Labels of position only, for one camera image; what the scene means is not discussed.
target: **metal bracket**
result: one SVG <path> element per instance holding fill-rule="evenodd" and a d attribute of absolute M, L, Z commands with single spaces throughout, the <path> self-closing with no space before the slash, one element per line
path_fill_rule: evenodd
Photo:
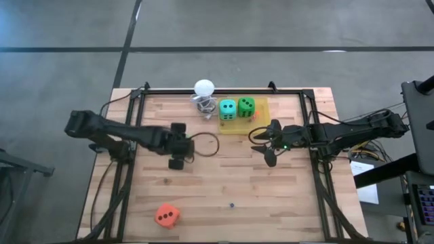
<path fill-rule="evenodd" d="M 315 93 L 312 89 L 303 89 L 303 94 L 310 99 L 315 99 Z"/>
<path fill-rule="evenodd" d="M 277 90 L 276 84 L 274 84 L 274 81 L 270 81 L 269 85 L 267 86 L 268 88 L 271 88 L 273 90 L 273 93 L 279 93 L 279 90 Z"/>

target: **teal die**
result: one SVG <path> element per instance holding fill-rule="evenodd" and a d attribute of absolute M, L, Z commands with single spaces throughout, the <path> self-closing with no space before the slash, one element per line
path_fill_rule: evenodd
<path fill-rule="evenodd" d="M 248 118 L 255 114 L 255 99 L 240 98 L 238 100 L 238 116 Z"/>
<path fill-rule="evenodd" d="M 221 100 L 219 109 L 221 120 L 233 120 L 237 118 L 237 104 L 233 99 Z"/>

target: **green die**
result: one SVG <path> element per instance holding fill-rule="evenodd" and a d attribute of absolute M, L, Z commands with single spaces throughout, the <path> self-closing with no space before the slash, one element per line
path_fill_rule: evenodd
<path fill-rule="evenodd" d="M 253 98 L 240 98 L 238 100 L 238 116 L 241 118 L 248 118 L 255 113 L 255 99 Z"/>

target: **cyan die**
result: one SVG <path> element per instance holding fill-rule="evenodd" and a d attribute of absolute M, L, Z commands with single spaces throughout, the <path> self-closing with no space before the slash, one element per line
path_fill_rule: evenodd
<path fill-rule="evenodd" d="M 221 100 L 219 107 L 221 120 L 233 120 L 237 118 L 237 104 L 234 100 Z"/>

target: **wooden table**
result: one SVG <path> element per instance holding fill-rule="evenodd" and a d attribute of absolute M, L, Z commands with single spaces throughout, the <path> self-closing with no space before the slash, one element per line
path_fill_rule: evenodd
<path fill-rule="evenodd" d="M 313 88 L 317 109 L 337 118 L 332 90 Z M 114 89 L 112 100 L 131 89 Z M 268 97 L 270 116 L 282 126 L 302 125 L 298 96 L 258 95 Z M 107 119 L 125 122 L 128 99 L 112 103 Z M 320 117 L 321 122 L 331 122 Z M 212 158 L 195 157 L 184 170 L 167 168 L 168 156 L 161 157 L 147 149 L 138 149 L 128 205 L 124 241 L 322 241 L 311 162 L 307 149 L 295 149 L 278 157 L 277 166 L 269 168 L 263 155 L 254 152 L 247 136 L 218 133 L 218 118 L 201 117 L 186 95 L 147 95 L 142 125 L 187 124 L 187 134 L 201 131 L 218 134 L 220 150 Z M 211 137 L 198 137 L 196 149 L 206 153 L 216 143 Z M 87 194 L 78 237 L 90 231 L 90 209 L 96 188 L 110 163 L 108 154 L 98 155 Z M 346 159 L 333 162 L 332 177 L 338 205 L 344 215 L 367 236 L 357 192 Z M 94 224 L 106 211 L 111 196 L 115 167 L 106 177 L 96 203 Z M 153 218 L 157 208 L 170 203 L 181 211 L 176 227 L 167 230 Z M 332 235 L 332 214 L 328 211 Z"/>

